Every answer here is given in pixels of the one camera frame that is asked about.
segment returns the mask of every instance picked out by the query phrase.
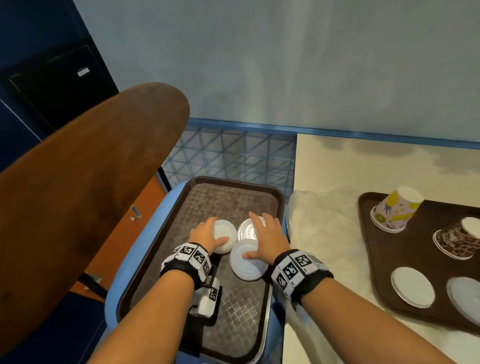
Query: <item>hand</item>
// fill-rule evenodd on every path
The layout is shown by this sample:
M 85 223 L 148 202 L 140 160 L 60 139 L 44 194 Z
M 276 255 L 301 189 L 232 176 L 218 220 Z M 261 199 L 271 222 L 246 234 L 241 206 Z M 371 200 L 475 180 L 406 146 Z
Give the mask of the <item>hand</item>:
M 189 243 L 198 243 L 204 247 L 208 255 L 212 255 L 213 251 L 225 244 L 228 240 L 228 236 L 223 236 L 215 240 L 213 237 L 213 223 L 216 218 L 209 218 L 206 222 L 201 222 L 195 229 L 190 230 Z
M 269 214 L 263 213 L 265 225 L 253 212 L 248 215 L 252 219 L 253 226 L 257 230 L 258 250 L 256 252 L 246 252 L 243 254 L 247 259 L 260 259 L 261 261 L 273 265 L 276 257 L 281 253 L 290 250 L 290 244 L 287 237 L 282 233 L 282 225 L 277 218 L 273 219 Z

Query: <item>black and white wrist strap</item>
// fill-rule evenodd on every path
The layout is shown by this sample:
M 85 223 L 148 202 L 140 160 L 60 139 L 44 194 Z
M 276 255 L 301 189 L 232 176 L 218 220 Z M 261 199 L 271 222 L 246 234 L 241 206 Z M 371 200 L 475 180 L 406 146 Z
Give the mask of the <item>black and white wrist strap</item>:
M 205 280 L 212 264 L 208 252 L 197 243 L 177 246 L 163 261 L 160 276 L 169 270 L 178 269 L 189 274 L 195 283 L 195 290 L 207 287 Z
M 280 254 L 273 267 L 273 283 L 293 303 L 301 304 L 303 295 L 312 291 L 324 278 L 333 278 L 325 264 L 311 253 L 298 249 Z

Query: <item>orange cabinet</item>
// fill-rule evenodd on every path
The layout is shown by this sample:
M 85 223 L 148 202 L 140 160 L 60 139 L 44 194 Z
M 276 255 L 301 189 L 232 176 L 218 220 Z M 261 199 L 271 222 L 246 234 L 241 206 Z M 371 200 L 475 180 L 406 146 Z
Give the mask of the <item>orange cabinet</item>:
M 101 278 L 100 285 L 107 290 L 110 289 L 120 264 L 164 197 L 162 185 L 157 177 L 153 176 L 134 204 L 142 217 L 133 220 L 135 214 L 129 210 L 86 269 L 93 277 Z M 70 291 L 103 301 L 90 290 L 86 290 L 80 282 L 76 282 Z

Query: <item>upside-down paper cup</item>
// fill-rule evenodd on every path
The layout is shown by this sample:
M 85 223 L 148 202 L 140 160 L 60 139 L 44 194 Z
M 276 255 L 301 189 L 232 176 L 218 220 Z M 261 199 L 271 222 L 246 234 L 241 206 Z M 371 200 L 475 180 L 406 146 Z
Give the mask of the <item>upside-down paper cup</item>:
M 463 218 L 433 233 L 433 242 L 449 257 L 466 260 L 480 250 L 480 219 Z
M 373 223 L 386 232 L 401 232 L 423 202 L 413 188 L 400 187 L 370 211 Z

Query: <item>forearm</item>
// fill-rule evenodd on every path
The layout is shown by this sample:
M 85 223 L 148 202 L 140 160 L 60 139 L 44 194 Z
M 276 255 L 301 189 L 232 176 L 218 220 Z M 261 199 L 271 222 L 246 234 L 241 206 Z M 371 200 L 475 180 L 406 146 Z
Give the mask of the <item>forearm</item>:
M 344 363 L 454 363 L 390 314 L 325 278 L 302 306 Z
M 165 273 L 113 330 L 89 363 L 165 363 L 175 360 L 193 296 L 193 280 Z

